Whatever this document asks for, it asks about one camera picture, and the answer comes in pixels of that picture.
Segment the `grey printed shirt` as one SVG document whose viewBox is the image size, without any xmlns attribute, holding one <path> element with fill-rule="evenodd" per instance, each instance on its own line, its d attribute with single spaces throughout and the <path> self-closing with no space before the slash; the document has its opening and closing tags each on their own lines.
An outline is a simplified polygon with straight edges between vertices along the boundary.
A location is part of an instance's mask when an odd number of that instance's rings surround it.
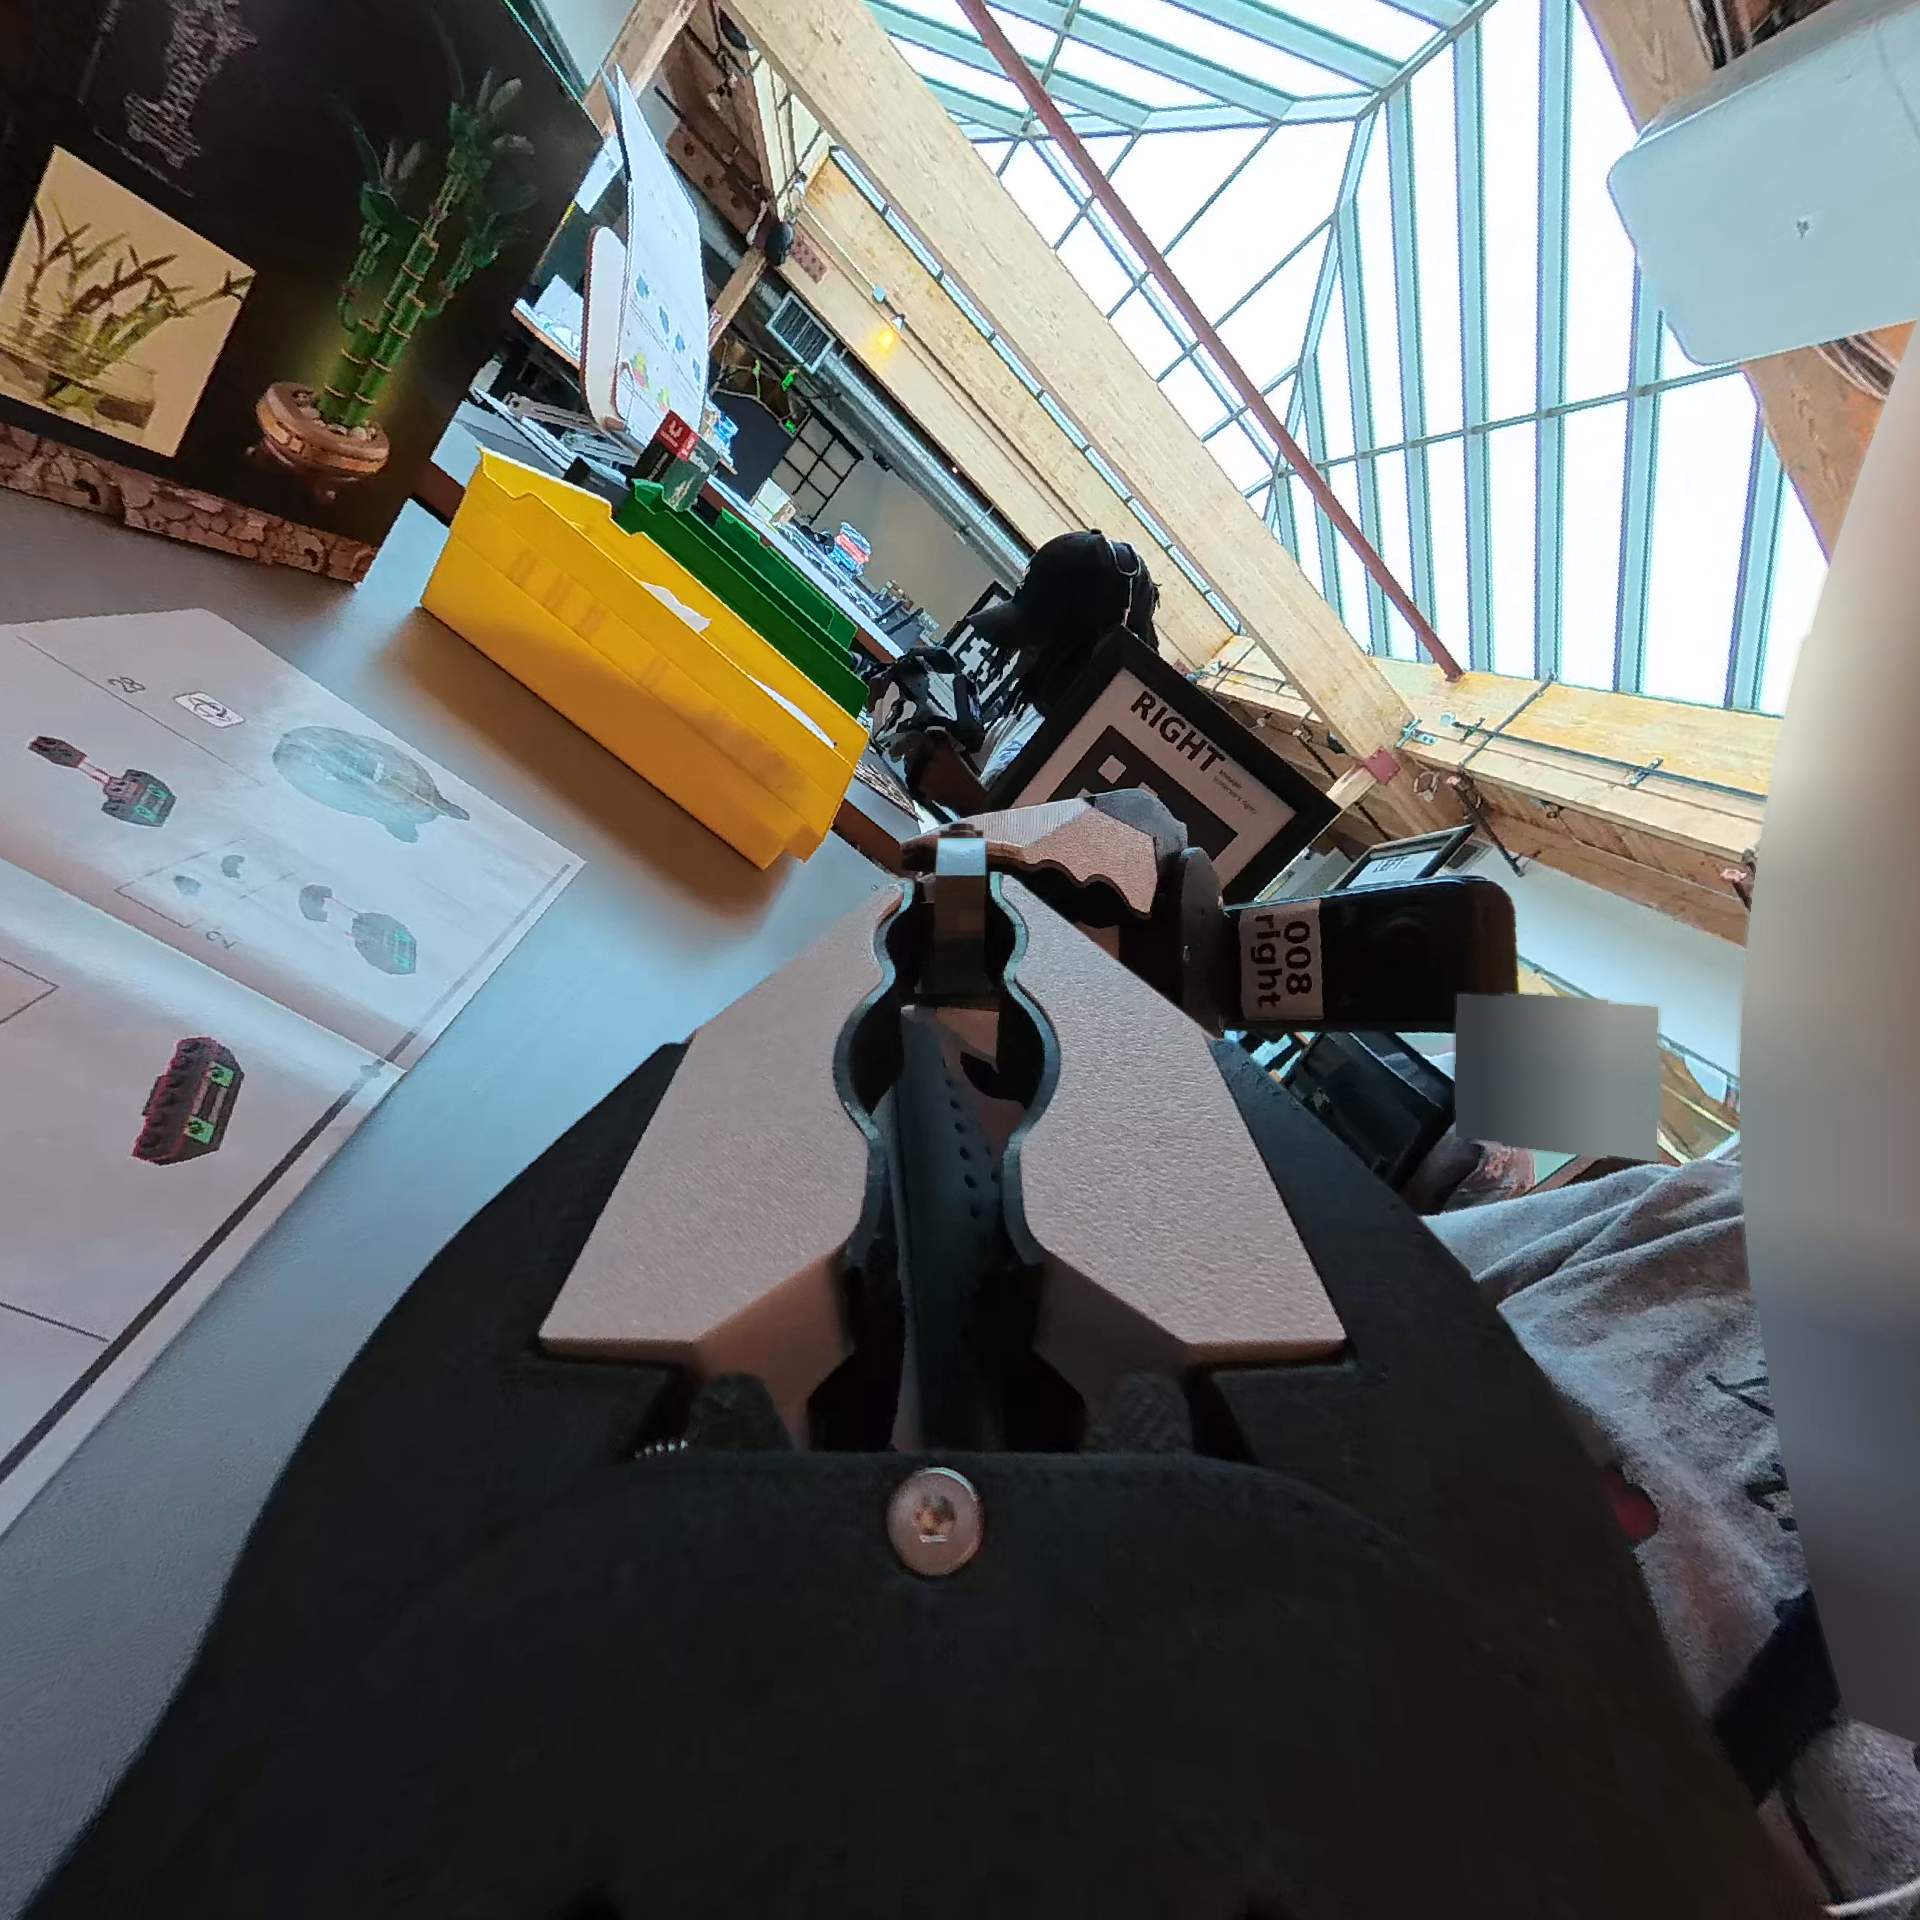
<svg viewBox="0 0 1920 1920">
<path fill-rule="evenodd" d="M 1820 1629 L 1737 1151 L 1429 1218 L 1549 1378 L 1694 1705 L 1828 1914 L 1916 1914 L 1916 1742 L 1852 1719 Z"/>
</svg>

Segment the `white paper sign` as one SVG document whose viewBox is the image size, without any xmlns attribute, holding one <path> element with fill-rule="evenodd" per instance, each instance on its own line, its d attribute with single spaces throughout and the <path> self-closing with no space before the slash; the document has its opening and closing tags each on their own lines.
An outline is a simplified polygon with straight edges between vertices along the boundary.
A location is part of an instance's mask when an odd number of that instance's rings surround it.
<svg viewBox="0 0 1920 1920">
<path fill-rule="evenodd" d="M 594 226 L 583 287 L 583 394 L 605 431 L 652 440 L 667 416 L 699 426 L 708 376 L 701 229 L 634 85 L 604 71 L 623 164 L 627 234 Z"/>
</svg>

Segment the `white instruction booklet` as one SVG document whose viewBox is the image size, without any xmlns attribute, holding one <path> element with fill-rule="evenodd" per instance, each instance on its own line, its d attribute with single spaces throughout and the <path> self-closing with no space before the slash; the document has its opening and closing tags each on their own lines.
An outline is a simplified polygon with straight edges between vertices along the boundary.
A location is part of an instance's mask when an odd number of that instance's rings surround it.
<svg viewBox="0 0 1920 1920">
<path fill-rule="evenodd" d="M 3 1522 L 583 862 L 207 609 L 3 631 Z"/>
</svg>

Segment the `grey desk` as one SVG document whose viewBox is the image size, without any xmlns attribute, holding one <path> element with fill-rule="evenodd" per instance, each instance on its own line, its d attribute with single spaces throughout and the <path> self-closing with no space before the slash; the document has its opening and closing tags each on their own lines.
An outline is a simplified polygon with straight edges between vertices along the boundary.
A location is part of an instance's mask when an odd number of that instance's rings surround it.
<svg viewBox="0 0 1920 1920">
<path fill-rule="evenodd" d="M 881 880 L 837 837 L 770 871 L 730 853 L 418 608 L 441 545 L 413 503 L 348 588 L 5 493 L 9 618 L 217 613 L 583 860 L 5 1534 L 5 1914 L 138 1754 L 284 1460 L 431 1255 Z"/>
</svg>

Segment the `green plastic bin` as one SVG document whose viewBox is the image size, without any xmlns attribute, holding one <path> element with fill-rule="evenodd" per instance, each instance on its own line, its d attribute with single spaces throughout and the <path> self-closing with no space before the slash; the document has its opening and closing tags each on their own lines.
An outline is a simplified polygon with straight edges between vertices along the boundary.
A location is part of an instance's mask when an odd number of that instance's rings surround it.
<svg viewBox="0 0 1920 1920">
<path fill-rule="evenodd" d="M 649 537 L 852 716 L 868 709 L 858 625 L 786 554 L 732 511 L 703 519 L 671 508 L 659 482 L 634 480 L 614 525 Z"/>
</svg>

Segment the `red ceiling pipe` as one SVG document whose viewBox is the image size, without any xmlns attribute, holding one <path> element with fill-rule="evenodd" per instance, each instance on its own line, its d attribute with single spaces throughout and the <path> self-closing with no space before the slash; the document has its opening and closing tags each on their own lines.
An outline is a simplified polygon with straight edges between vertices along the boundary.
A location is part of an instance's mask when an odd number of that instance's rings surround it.
<svg viewBox="0 0 1920 1920">
<path fill-rule="evenodd" d="M 1084 138 L 1071 130 L 1062 109 L 1050 97 L 1050 92 L 1037 77 L 1037 72 L 1006 38 L 989 7 L 985 1 L 959 1 L 958 9 L 967 18 L 969 26 L 977 31 L 980 44 L 988 47 L 991 60 L 998 63 L 1004 77 L 1007 77 L 1007 82 L 1017 86 L 1027 108 L 1037 114 L 1045 130 L 1059 144 L 1062 156 L 1071 162 L 1074 170 L 1089 188 L 1092 201 L 1108 212 L 1108 217 L 1115 222 L 1130 246 L 1139 252 L 1149 278 L 1155 278 L 1163 287 L 1167 298 L 1179 311 L 1181 320 L 1193 332 L 1198 345 L 1217 360 L 1218 369 L 1231 383 L 1237 397 L 1270 436 L 1270 440 L 1277 447 L 1277 455 L 1298 472 L 1298 477 L 1311 495 L 1311 503 L 1331 519 L 1334 530 L 1347 540 L 1349 549 L 1366 572 L 1370 581 L 1380 589 L 1383 598 L 1406 616 L 1413 638 L 1427 648 L 1429 658 L 1443 669 L 1445 678 L 1451 682 L 1460 680 L 1463 669 L 1458 660 L 1453 660 L 1451 652 L 1439 640 L 1437 631 L 1429 621 L 1417 598 L 1401 583 L 1395 569 L 1378 554 L 1374 541 L 1363 532 L 1356 517 L 1332 492 L 1331 480 L 1325 480 L 1325 476 L 1315 466 L 1307 450 L 1292 436 L 1282 418 L 1267 402 L 1267 394 L 1245 375 L 1234 352 L 1220 340 L 1204 308 L 1188 294 L 1187 286 L 1171 270 L 1163 253 L 1151 244 L 1148 230 L 1130 210 L 1113 181 L 1098 168 Z"/>
</svg>

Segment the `yellow plastic bin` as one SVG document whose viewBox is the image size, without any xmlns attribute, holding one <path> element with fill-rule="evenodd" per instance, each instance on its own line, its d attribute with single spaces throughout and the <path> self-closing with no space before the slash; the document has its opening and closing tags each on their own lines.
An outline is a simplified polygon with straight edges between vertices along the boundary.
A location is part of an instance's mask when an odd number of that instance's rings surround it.
<svg viewBox="0 0 1920 1920">
<path fill-rule="evenodd" d="M 868 732 L 849 648 L 739 613 L 596 493 L 483 447 L 422 609 L 759 869 L 805 860 Z"/>
</svg>

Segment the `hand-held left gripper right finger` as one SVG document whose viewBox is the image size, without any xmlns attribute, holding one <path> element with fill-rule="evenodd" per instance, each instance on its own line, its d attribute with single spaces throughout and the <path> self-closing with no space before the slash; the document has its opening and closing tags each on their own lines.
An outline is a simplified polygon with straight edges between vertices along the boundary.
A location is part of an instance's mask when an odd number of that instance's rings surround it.
<svg viewBox="0 0 1920 1920">
<path fill-rule="evenodd" d="M 1041 1017 L 1010 1236 L 1041 1266 L 1036 1348 L 1074 1386 L 1327 1360 L 1347 1329 L 1210 1036 L 1021 880 L 1007 984 Z"/>
</svg>

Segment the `dark grey brick piece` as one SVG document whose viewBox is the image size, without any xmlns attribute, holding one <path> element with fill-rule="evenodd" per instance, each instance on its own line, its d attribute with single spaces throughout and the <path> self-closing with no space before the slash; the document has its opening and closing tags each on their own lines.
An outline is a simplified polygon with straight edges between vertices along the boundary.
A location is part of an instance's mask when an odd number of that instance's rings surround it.
<svg viewBox="0 0 1920 1920">
<path fill-rule="evenodd" d="M 982 1002 L 996 993 L 991 948 L 989 848 L 978 832 L 948 832 L 933 842 L 924 885 L 927 946 L 919 993 L 933 1002 Z"/>
</svg>

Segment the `black building set box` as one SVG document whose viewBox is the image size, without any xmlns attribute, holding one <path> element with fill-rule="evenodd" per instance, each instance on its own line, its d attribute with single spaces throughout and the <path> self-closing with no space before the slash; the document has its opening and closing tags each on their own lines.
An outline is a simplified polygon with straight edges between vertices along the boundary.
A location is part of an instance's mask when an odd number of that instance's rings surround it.
<svg viewBox="0 0 1920 1920">
<path fill-rule="evenodd" d="M 358 583 L 599 150 L 499 1 L 3 7 L 3 466 Z"/>
</svg>

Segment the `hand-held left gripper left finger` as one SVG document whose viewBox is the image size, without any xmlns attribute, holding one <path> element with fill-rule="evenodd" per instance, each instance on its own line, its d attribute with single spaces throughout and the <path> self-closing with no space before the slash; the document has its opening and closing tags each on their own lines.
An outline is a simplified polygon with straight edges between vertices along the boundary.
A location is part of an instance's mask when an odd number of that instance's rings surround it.
<svg viewBox="0 0 1920 1920">
<path fill-rule="evenodd" d="M 859 1026 L 893 1013 L 906 904 L 882 886 L 693 1033 L 540 1325 L 543 1352 L 751 1376 L 801 1449 L 852 1357 L 877 1361 L 893 1410 L 893 1176 L 855 1057 Z"/>
</svg>

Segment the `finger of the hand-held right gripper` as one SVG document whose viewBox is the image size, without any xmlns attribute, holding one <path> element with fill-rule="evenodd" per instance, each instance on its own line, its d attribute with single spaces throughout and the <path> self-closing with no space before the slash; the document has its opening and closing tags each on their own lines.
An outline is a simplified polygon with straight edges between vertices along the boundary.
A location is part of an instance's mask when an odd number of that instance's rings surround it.
<svg viewBox="0 0 1920 1920">
<path fill-rule="evenodd" d="M 1070 825 L 1074 860 L 1050 877 L 1050 900 L 1123 962 L 1162 962 L 1177 943 L 1187 822 L 1145 786 L 1089 798 Z"/>
<path fill-rule="evenodd" d="M 927 828 L 902 842 L 902 876 L 933 876 L 946 841 L 980 841 L 989 873 L 1050 876 L 1117 894 L 1117 821 L 1090 799 L 991 809 Z"/>
</svg>

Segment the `white plastic housing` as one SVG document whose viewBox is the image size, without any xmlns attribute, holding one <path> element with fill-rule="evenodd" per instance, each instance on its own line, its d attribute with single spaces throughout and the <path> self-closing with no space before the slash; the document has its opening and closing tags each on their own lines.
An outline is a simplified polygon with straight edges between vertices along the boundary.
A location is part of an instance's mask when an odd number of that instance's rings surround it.
<svg viewBox="0 0 1920 1920">
<path fill-rule="evenodd" d="M 1750 364 L 1917 311 L 1917 5 L 1826 5 L 1663 108 L 1610 189 L 1684 354 Z"/>
</svg>

